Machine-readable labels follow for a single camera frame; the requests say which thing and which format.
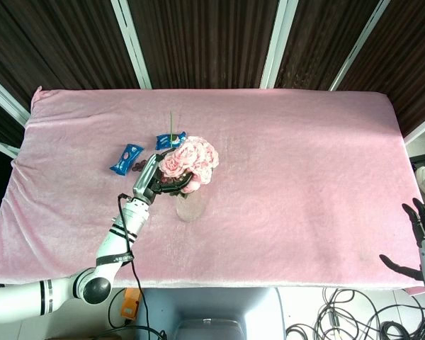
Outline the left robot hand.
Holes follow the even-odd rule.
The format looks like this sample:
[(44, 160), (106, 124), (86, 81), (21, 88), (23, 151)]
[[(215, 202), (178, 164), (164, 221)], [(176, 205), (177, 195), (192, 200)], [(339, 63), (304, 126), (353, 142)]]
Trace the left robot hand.
[(172, 148), (161, 154), (153, 154), (148, 159), (139, 178), (132, 187), (134, 198), (151, 205), (157, 195), (168, 193), (170, 196), (177, 196), (181, 194), (181, 190), (188, 185), (193, 178), (193, 174), (188, 172), (187, 174), (182, 174), (180, 179), (162, 181), (163, 173), (159, 169), (159, 163), (165, 159), (169, 152), (174, 150)]

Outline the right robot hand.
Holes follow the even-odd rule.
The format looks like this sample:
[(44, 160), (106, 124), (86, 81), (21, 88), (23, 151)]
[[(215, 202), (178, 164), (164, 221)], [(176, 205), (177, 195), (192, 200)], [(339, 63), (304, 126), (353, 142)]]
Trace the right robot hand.
[(425, 204), (417, 198), (413, 198), (412, 202), (416, 210), (405, 203), (402, 204), (402, 208), (412, 224), (414, 238), (419, 250), (419, 269), (396, 264), (384, 254), (380, 254), (379, 257), (390, 270), (416, 281), (422, 281), (425, 286)]

